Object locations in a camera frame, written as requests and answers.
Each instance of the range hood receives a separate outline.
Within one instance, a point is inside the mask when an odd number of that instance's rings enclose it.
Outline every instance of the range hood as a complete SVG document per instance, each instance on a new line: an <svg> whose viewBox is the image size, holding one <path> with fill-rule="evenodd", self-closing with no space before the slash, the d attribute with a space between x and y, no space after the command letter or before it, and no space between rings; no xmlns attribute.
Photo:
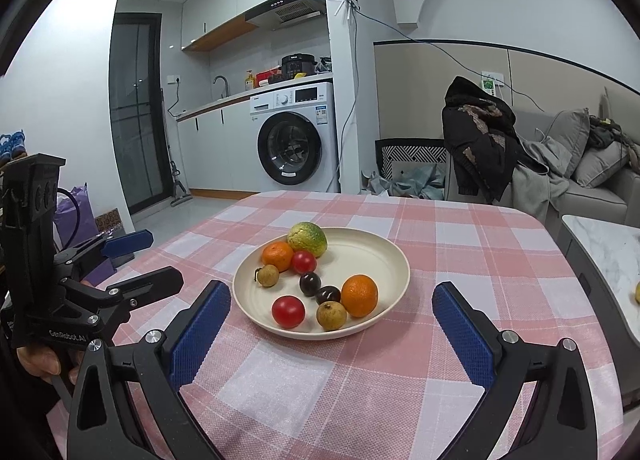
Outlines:
<svg viewBox="0 0 640 460"><path fill-rule="evenodd" d="M253 25L277 30L326 15L325 0L270 0L244 13Z"/></svg>

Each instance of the washing machine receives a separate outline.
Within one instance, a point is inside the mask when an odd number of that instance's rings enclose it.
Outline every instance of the washing machine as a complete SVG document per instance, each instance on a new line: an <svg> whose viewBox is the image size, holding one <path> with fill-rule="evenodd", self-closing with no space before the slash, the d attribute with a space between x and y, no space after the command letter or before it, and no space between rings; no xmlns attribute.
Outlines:
<svg viewBox="0 0 640 460"><path fill-rule="evenodd" d="M340 192L334 88L315 82L252 96L260 192Z"/></svg>

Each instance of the black and white pattern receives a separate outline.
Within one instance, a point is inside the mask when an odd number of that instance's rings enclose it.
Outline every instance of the black and white pattern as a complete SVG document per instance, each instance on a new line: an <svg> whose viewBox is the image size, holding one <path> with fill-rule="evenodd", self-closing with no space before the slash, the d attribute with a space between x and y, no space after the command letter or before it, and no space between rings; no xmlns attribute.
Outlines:
<svg viewBox="0 0 640 460"><path fill-rule="evenodd" d="M393 162L444 164L447 150L440 138L386 138L376 140L376 162L380 176L392 179Z"/></svg>

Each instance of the human hand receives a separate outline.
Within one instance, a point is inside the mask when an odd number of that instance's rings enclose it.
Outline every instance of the human hand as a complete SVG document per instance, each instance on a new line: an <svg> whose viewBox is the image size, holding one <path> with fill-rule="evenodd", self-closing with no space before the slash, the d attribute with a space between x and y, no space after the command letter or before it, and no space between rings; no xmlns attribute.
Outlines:
<svg viewBox="0 0 640 460"><path fill-rule="evenodd" d="M18 360L22 367L32 376L40 377L51 384L51 377L58 376L61 371L60 360L55 352L44 345L31 344L17 350ZM75 351L75 364L82 362L84 352ZM78 380L79 366L69 371L69 380L75 384Z"/></svg>

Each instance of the plate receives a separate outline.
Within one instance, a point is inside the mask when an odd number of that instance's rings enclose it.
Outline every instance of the plate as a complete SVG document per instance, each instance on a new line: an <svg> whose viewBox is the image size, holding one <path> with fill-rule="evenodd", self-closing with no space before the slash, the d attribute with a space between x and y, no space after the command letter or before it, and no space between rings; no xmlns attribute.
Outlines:
<svg viewBox="0 0 640 460"><path fill-rule="evenodd" d="M325 331L316 320L318 304L314 297L305 297L299 287L300 276L293 270L280 275L276 286L263 288L254 281L256 268L262 266L262 249L274 241L286 241L287 236L277 237L255 249L236 271L232 286L234 299L244 314L258 326L284 337L308 341L321 341L345 337L369 328L391 310L409 286L409 262L402 250L388 239L346 227L322 229L326 235L327 251L318 258L316 273L322 286L334 285L342 289L352 275L366 274L378 285L378 305L363 318L348 316L345 325L336 331ZM283 295L293 295L305 304L305 320L299 326L285 330L271 316L271 305Z"/></svg>

